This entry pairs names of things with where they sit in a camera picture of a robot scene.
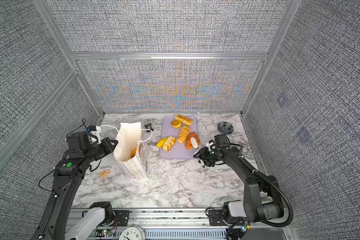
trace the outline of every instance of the white rope handle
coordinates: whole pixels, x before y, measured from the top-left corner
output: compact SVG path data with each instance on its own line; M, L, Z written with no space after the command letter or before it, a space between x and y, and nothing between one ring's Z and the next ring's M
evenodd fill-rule
M145 142L145 141L148 141L151 137L152 137L152 135L154 134L153 132L152 132L152 130L151 129L142 129L142 130L149 130L149 131L151 131L151 136L149 136L147 139L145 139L144 141L137 141L137 144L139 144L139 142Z
M120 134L119 130L118 130L116 127L114 127L114 126L110 126L110 125L101 125L100 127L113 127L114 129L116 129L116 130L117 130L117 133L120 135L120 137L124 138L124 137Z

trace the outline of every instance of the robotic arm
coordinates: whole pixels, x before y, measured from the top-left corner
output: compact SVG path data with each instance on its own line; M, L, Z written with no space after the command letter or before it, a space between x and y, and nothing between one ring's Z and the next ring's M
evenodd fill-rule
M96 126L89 126L89 129L96 131ZM91 144L89 137L96 141ZM69 149L55 167L51 195L32 239L65 239L65 229L72 202L86 170L90 168L91 162L98 161L113 152L118 143L106 137L97 144L98 138L84 131L67 136L67 142ZM93 214L99 219L98 222L93 222L94 227L90 229L91 231L99 223L108 224L113 221L112 207L107 202L95 203L90 208L94 210L90 211L86 218Z
M285 227L292 222L293 210L289 200L279 189L278 181L274 176L266 176L255 169L243 156L240 156L239 144L231 144L225 134L215 136L215 141L210 141L214 149L207 147L198 151L194 157L203 161L203 166L214 167L217 161L223 161L230 166L244 183L244 211L249 222L263 222L274 227ZM268 193L273 202L262 203L260 190ZM288 207L288 218L283 223L273 223L268 220L284 216L284 199Z

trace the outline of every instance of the blue patch on wall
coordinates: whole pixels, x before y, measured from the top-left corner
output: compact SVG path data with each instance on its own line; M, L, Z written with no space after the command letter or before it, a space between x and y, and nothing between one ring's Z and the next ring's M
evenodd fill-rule
M277 98L277 102L280 106L280 108L284 107L284 105L287 103L287 95L285 93L281 93L278 98Z
M311 135L309 134L308 130L304 126L302 126L298 130L298 132L296 133L296 137L298 137L298 139L300 140L300 142L302 144L309 142L309 140L311 139Z

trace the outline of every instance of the dark blue bowl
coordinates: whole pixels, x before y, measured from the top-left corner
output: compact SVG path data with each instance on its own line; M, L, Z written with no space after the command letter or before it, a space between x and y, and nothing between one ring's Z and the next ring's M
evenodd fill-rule
M217 129L222 134L231 134L233 132L233 126L229 122L220 122Z

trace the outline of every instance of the wooden tag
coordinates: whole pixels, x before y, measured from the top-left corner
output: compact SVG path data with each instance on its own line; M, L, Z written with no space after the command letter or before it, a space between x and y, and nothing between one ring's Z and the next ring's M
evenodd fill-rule
M99 172L99 177L105 177L109 175L109 169Z

